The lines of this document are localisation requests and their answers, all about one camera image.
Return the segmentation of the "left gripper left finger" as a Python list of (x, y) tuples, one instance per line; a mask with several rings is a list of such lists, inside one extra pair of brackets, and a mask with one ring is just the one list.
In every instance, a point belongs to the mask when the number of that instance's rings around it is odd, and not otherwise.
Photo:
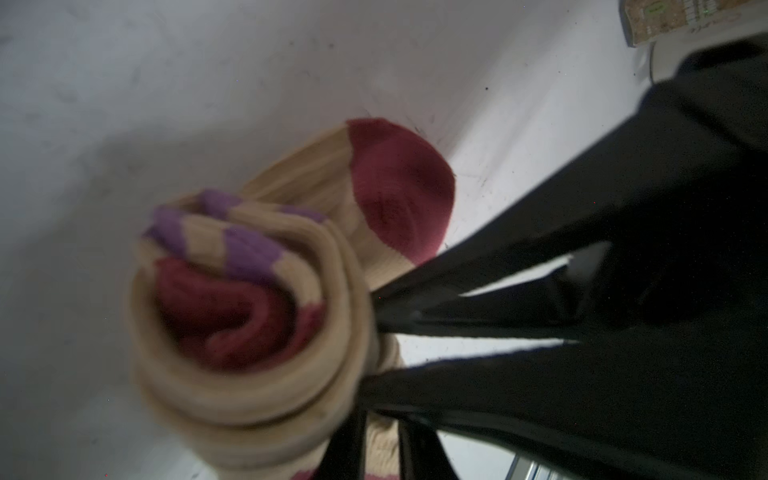
[(314, 480), (363, 480), (366, 463), (367, 412), (355, 409), (332, 436)]

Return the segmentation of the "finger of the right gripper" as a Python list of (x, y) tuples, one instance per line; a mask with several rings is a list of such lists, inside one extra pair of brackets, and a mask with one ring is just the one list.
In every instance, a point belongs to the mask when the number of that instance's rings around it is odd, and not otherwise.
[(763, 479), (767, 332), (696, 324), (447, 360), (360, 404), (588, 479)]

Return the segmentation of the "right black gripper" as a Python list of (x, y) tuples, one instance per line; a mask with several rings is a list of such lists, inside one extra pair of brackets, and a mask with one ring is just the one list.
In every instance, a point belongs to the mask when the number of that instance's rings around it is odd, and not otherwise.
[(581, 478), (765, 478), (766, 37), (691, 53), (374, 305), (383, 333), (577, 336)]

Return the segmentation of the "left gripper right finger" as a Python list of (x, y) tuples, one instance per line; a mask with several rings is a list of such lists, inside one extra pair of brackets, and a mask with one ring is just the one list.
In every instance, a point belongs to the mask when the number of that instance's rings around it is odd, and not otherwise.
[(398, 422), (402, 480), (458, 480), (437, 433), (429, 427)]

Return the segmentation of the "black grey argyle sock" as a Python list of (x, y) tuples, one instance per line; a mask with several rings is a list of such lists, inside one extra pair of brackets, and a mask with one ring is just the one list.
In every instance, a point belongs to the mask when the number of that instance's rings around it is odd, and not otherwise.
[(637, 47), (747, 4), (748, 0), (623, 0), (619, 13), (627, 43)]

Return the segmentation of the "beige maroon striped sock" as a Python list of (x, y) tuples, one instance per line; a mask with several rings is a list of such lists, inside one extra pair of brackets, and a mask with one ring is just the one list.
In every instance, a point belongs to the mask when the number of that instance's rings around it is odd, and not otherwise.
[(220, 479), (311, 478), (360, 381), (402, 363), (372, 292), (437, 254), (454, 199), (431, 144), (362, 118), (158, 206), (127, 301), (146, 404)]

